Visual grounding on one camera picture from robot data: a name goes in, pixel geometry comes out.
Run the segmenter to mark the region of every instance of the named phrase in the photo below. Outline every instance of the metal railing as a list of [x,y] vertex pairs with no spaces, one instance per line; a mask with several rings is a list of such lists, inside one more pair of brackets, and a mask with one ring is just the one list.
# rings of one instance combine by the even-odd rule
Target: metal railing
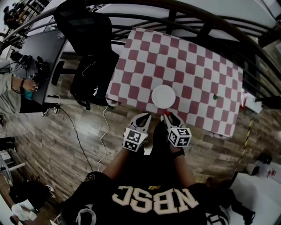
[[[273,64],[268,54],[255,41],[253,41],[252,38],[249,37],[252,36],[259,38],[271,30],[269,27],[239,18],[217,16],[203,9],[179,1],[135,0],[132,3],[128,0],[86,0],[87,6],[94,4],[136,4],[169,9],[169,16],[167,18],[155,18],[129,13],[106,13],[106,15],[111,18],[118,17],[145,20],[145,22],[131,26],[113,24],[112,28],[117,30],[112,32],[112,41],[126,39],[133,27],[153,29],[160,32],[166,32],[168,34],[171,34],[172,31],[177,29],[189,31],[195,34],[196,37],[191,38],[187,36],[180,36],[180,38],[202,45],[203,47],[224,56],[234,64],[242,67],[244,70],[243,87],[255,97],[259,99],[262,97],[270,97],[281,94],[281,89],[279,84],[275,82],[275,79],[270,77],[262,71],[259,66],[257,66],[255,56],[258,56],[267,65],[267,67],[274,72],[274,75],[279,81],[281,80],[280,71]],[[56,8],[50,9],[26,22],[21,27],[11,32],[4,41],[8,41],[11,44],[21,42],[23,40],[22,38],[14,37],[11,39],[11,37],[18,34],[22,29],[31,26],[35,22],[53,15],[55,10]],[[28,32],[52,24],[55,24],[55,22],[48,22],[32,28]],[[213,29],[222,30],[231,35],[233,38],[238,40],[235,44],[241,48],[236,48],[230,41],[227,42],[211,36],[210,32]],[[261,77],[265,78],[267,84],[261,82]]]

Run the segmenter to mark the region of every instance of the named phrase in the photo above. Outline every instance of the white cable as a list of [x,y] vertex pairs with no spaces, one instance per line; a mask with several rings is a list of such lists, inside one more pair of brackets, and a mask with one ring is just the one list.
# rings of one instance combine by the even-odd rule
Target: white cable
[[102,115],[104,116],[104,119],[105,119],[105,122],[106,122],[106,124],[107,124],[107,130],[106,130],[106,132],[104,133],[104,135],[102,135],[102,137],[100,138],[100,140],[101,140],[101,143],[102,143],[102,145],[103,145],[103,147],[104,147],[104,152],[105,152],[105,155],[104,155],[104,157],[102,157],[102,159],[100,160],[100,161],[98,161],[98,163],[97,163],[97,170],[100,172],[100,168],[99,168],[99,164],[100,164],[100,162],[106,157],[106,155],[107,155],[107,151],[106,151],[106,148],[105,148],[105,145],[104,145],[104,143],[102,142],[102,138],[106,135],[106,133],[109,131],[109,124],[108,124],[108,122],[107,122],[107,120],[106,120],[106,118],[105,118],[105,115],[104,115],[104,112],[106,111],[106,109],[107,109],[107,107],[104,109],[104,111],[102,112]]

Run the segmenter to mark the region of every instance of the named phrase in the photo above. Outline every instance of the wood plank floor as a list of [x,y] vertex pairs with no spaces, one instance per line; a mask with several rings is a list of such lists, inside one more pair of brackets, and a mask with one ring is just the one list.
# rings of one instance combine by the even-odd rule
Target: wood plank floor
[[[69,67],[77,65],[68,61]],[[61,76],[58,82],[59,94],[71,97],[69,86],[71,76]],[[78,105],[61,106],[73,119],[81,145],[93,167],[104,156],[101,136],[107,130],[102,112],[104,107],[92,105],[87,111]],[[101,162],[101,170],[108,165],[122,147],[123,132],[131,118],[142,111],[128,106],[119,106],[106,111],[110,129],[104,137],[107,156]],[[205,182],[208,177],[218,180],[231,178],[244,148],[252,112],[241,110],[232,138],[222,140],[211,137],[205,130],[194,126],[193,138],[185,149],[186,160],[198,182]],[[261,152],[270,152],[274,161],[281,158],[281,142],[277,138],[281,131],[281,112],[264,110],[254,115],[254,124],[248,141],[246,153],[238,169],[241,171],[247,163]],[[45,184],[56,189],[57,201],[66,200],[84,180],[90,167],[83,155],[75,131],[68,116],[60,111],[55,115],[49,111],[46,117],[40,113],[5,116],[5,130],[8,136],[16,137],[17,152],[14,157],[19,162],[26,162],[24,172],[30,176],[40,176]],[[159,116],[153,115],[150,126],[150,140]]]

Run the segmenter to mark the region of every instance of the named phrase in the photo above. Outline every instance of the black sleeve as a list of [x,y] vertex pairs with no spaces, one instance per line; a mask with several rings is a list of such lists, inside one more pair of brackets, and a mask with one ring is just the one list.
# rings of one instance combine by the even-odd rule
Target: black sleeve
[[86,205],[93,205],[93,211],[102,213],[111,201],[113,194],[113,182],[103,173],[92,172],[87,175],[73,195],[61,206],[61,218],[63,224],[72,225],[78,212]]
[[227,215],[220,208],[217,193],[204,184],[194,184],[188,187],[189,192],[198,201],[201,210],[206,214],[206,219],[212,224],[218,218],[222,225],[228,225]]

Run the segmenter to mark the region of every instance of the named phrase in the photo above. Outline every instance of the green object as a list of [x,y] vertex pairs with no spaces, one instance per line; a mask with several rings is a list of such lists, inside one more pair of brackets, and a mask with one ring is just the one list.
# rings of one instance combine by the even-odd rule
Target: green object
[[213,99],[214,100],[217,100],[219,97],[216,95],[216,94],[214,94],[214,96],[213,96]]

